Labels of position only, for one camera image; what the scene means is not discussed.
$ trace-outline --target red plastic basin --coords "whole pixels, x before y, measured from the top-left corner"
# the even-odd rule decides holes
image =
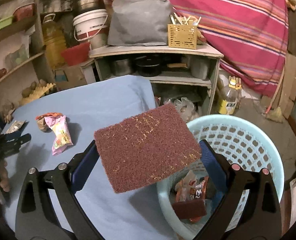
[[[61,52],[61,56],[65,59],[69,66],[74,66],[88,60],[88,52],[90,50],[90,42],[81,43],[72,48],[65,49]]]

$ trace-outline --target cooking pot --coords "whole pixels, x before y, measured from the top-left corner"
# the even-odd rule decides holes
[[[118,59],[112,62],[111,72],[117,76],[130,75],[134,72],[131,61],[128,58]]]
[[[104,9],[104,0],[74,0],[73,4],[77,14]]]
[[[161,61],[159,56],[149,56],[138,59],[135,62],[139,75],[143,77],[154,77],[161,73]]]

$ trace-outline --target red basket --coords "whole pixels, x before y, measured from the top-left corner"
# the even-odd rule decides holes
[[[14,21],[20,21],[24,18],[31,17],[33,15],[34,3],[30,3],[21,7],[18,7],[14,12]]]
[[[61,52],[61,56],[65,59],[69,66],[74,66],[85,62],[88,59],[88,52],[90,50],[90,42],[81,43]]]

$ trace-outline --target bucket handle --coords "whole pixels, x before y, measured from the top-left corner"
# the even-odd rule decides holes
[[[55,17],[56,17],[56,14],[54,14],[54,13],[50,13],[50,14],[45,15],[44,19],[42,20],[42,23],[45,23],[45,19],[46,19],[46,17],[48,17],[48,16],[53,16],[53,18],[52,18],[52,21],[53,21],[53,20],[55,19]]]
[[[102,28],[104,27],[104,25],[106,24],[107,19],[108,19],[108,14],[107,14],[107,16],[106,16],[106,19],[105,19],[104,24],[101,25],[100,29],[96,32],[96,34],[94,34],[94,35],[92,35],[92,36],[90,36],[90,37],[87,37],[87,38],[83,38],[83,39],[81,39],[81,40],[78,40],[77,37],[76,37],[76,27],[75,27],[75,30],[73,31],[73,36],[75,37],[76,41],[86,41],[86,40],[89,40],[89,39],[93,38],[94,36],[96,36],[96,35],[101,31],[101,29],[102,29]]]

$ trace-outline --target blue gripper pad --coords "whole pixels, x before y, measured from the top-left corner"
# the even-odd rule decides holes
[[[223,194],[227,192],[227,176],[216,160],[214,150],[206,140],[199,142],[201,148],[201,161],[206,168],[209,177],[212,179],[216,189]]]
[[[72,174],[71,191],[74,194],[77,191],[82,190],[98,159],[99,153],[97,151],[96,144],[94,144],[80,161],[80,164]]]

